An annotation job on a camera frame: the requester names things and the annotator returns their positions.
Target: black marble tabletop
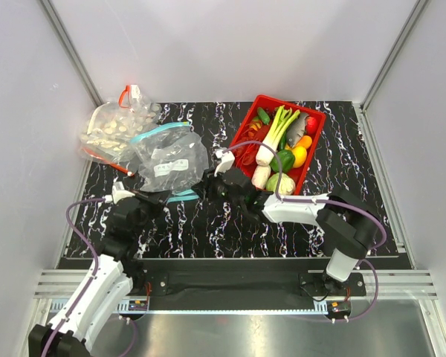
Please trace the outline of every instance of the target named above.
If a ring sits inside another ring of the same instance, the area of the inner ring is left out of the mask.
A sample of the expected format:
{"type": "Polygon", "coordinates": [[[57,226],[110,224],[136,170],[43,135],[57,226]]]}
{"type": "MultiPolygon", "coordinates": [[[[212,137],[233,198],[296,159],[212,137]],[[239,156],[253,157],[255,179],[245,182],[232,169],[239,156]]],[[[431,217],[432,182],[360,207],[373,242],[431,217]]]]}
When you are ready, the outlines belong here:
{"type": "MultiPolygon", "coordinates": [[[[372,255],[397,255],[352,103],[299,102],[298,105],[326,113],[323,132],[300,194],[327,193],[336,186],[351,190],[376,208],[388,233],[387,244],[372,255]]],[[[168,103],[163,104],[161,120],[189,121],[211,152],[228,147],[250,106],[249,102],[168,103]]],[[[127,178],[112,167],[93,163],[83,198],[109,194],[117,180],[123,180],[127,187],[142,185],[140,177],[127,178]]],[[[88,205],[78,212],[77,227],[93,243],[103,238],[109,209],[106,204],[88,205]]],[[[148,224],[139,240],[140,258],[316,257],[323,254],[320,229],[294,223],[255,226],[229,204],[208,204],[200,200],[169,203],[161,217],[148,224]]],[[[91,252],[73,235],[65,256],[90,257],[91,252]]]]}

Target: white wall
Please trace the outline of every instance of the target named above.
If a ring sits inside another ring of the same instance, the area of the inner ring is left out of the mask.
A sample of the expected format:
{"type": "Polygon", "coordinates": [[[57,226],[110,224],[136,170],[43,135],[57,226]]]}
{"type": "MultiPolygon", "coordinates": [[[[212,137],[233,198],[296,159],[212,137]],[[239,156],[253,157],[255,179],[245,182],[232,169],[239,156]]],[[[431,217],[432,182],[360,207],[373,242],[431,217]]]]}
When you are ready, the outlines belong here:
{"type": "Polygon", "coordinates": [[[446,0],[432,1],[369,107],[420,267],[446,317],[446,0]]]}
{"type": "Polygon", "coordinates": [[[0,1],[0,356],[16,356],[39,273],[53,268],[91,110],[37,1],[0,1]]]}
{"type": "Polygon", "coordinates": [[[104,98],[362,101],[416,0],[54,0],[104,98]]]}

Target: ziplock bag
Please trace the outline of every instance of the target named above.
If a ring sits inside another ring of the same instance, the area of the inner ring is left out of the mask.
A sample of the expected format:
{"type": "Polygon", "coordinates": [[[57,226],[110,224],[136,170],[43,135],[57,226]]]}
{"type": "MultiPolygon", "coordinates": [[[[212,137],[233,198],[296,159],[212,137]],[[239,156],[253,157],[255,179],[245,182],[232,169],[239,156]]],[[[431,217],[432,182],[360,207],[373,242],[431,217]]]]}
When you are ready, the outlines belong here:
{"type": "Polygon", "coordinates": [[[142,165],[145,178],[141,190],[182,191],[201,181],[208,168],[207,149],[188,122],[168,123],[130,141],[142,165]]]}
{"type": "Polygon", "coordinates": [[[119,103],[99,106],[86,121],[80,133],[82,155],[118,166],[119,170],[128,166],[128,161],[135,156],[129,146],[130,139],[157,127],[155,122],[159,119],[160,110],[160,105],[152,104],[141,94],[138,86],[126,86],[119,103]]]}

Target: toy fish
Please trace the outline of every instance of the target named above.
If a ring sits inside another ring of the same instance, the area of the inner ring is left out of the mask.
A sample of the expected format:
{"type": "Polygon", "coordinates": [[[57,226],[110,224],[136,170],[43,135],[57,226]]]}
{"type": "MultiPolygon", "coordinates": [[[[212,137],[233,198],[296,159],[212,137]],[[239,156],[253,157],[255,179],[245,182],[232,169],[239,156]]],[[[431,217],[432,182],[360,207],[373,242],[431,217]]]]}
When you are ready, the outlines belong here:
{"type": "Polygon", "coordinates": [[[298,119],[293,121],[285,132],[286,143],[291,147],[295,147],[299,140],[304,136],[306,132],[306,118],[309,116],[307,113],[300,113],[298,119]]]}

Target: red tray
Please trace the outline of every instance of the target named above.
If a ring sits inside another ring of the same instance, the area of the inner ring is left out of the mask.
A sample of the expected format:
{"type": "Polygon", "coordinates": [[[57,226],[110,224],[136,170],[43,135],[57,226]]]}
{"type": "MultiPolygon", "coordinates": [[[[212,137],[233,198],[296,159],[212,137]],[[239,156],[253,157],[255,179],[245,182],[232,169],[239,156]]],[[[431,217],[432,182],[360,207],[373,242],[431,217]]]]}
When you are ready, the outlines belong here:
{"type": "MultiPolygon", "coordinates": [[[[326,115],[322,112],[318,112],[317,110],[312,110],[309,108],[304,108],[302,106],[296,106],[293,103],[288,103],[283,100],[279,100],[276,98],[271,98],[266,95],[258,95],[256,99],[253,102],[253,105],[251,106],[250,110],[246,114],[245,119],[243,120],[243,123],[238,129],[238,132],[236,133],[235,137],[233,138],[233,141],[231,141],[231,146],[233,146],[235,143],[237,143],[242,135],[242,131],[245,128],[246,124],[248,124],[254,117],[256,117],[257,109],[259,107],[263,109],[269,109],[269,110],[275,110],[278,106],[284,105],[285,108],[292,108],[293,111],[300,110],[301,112],[309,114],[311,117],[315,118],[318,122],[317,125],[317,131],[314,135],[311,135],[312,137],[312,145],[309,148],[309,151],[307,153],[307,159],[303,166],[297,168],[297,169],[291,169],[288,172],[289,177],[291,177],[294,182],[296,182],[296,190],[294,191],[294,195],[299,194],[301,188],[303,187],[304,178],[306,177],[307,169],[309,168],[309,165],[312,160],[312,156],[314,155],[315,148],[317,146],[317,142],[319,141],[320,133],[322,132],[322,128],[324,127],[324,122],[326,121],[326,115]]],[[[253,177],[254,170],[256,169],[256,162],[252,165],[236,165],[245,175],[249,178],[253,177]]]]}

